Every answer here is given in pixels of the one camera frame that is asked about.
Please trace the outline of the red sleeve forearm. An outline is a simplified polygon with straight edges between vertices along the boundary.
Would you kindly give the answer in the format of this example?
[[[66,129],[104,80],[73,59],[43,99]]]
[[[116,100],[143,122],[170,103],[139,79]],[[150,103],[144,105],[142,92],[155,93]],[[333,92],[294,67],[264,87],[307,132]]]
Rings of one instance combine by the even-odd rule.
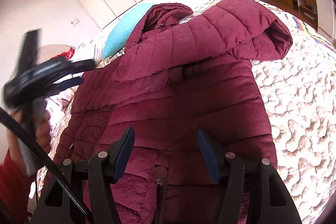
[[[1,164],[1,223],[25,223],[31,184],[35,176],[19,172],[7,151]]]

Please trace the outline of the person left hand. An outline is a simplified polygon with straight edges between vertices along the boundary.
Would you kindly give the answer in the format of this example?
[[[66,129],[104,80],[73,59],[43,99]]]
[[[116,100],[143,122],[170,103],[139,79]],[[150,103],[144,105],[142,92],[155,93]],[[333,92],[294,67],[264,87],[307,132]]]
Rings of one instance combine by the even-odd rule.
[[[50,146],[50,114],[46,110],[44,118],[38,129],[36,130],[36,142],[40,145],[46,153],[51,150]],[[19,149],[18,138],[10,131],[7,130],[7,141],[9,143],[9,154],[12,162],[17,166],[21,174],[26,175],[26,165],[23,161],[21,151]]]

